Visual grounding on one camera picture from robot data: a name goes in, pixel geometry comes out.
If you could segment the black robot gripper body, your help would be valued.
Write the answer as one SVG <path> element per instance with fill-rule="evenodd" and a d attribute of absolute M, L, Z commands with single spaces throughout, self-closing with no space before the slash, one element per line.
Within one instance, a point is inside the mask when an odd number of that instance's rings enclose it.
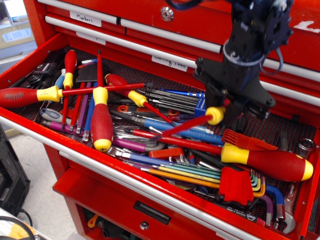
<path fill-rule="evenodd" d="M 265 55 L 259 52 L 248 57 L 236 52 L 236 47 L 226 41 L 221 62 L 200 57 L 196 60 L 193 76 L 206 86 L 221 88 L 225 99 L 239 101 L 248 106 L 248 112 L 265 120 L 276 101 L 260 82 L 260 65 Z"/>

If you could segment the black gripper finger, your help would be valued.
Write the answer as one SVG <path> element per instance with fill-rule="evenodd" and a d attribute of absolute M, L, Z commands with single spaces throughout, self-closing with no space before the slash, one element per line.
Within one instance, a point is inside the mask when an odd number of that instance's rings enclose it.
<path fill-rule="evenodd" d="M 228 104 L 225 102 L 226 111 L 222 120 L 222 132 L 226 129 L 236 130 L 239 123 L 243 122 L 243 117 L 249 111 L 247 105 L 241 101 L 230 101 Z"/>
<path fill-rule="evenodd" d="M 224 107 L 227 108 L 225 93 L 222 88 L 206 86 L 205 89 L 205 107 Z"/>

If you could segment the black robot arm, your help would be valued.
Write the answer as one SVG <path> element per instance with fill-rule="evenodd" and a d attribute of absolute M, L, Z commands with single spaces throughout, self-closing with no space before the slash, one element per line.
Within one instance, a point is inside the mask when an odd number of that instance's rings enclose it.
<path fill-rule="evenodd" d="M 262 87 L 259 75 L 272 51 L 283 66 L 280 47 L 288 44 L 291 0 L 231 1 L 232 31 L 221 62 L 198 58 L 194 77 L 205 84 L 204 116 L 200 124 L 228 126 L 246 112 L 264 120 L 276 101 Z"/>

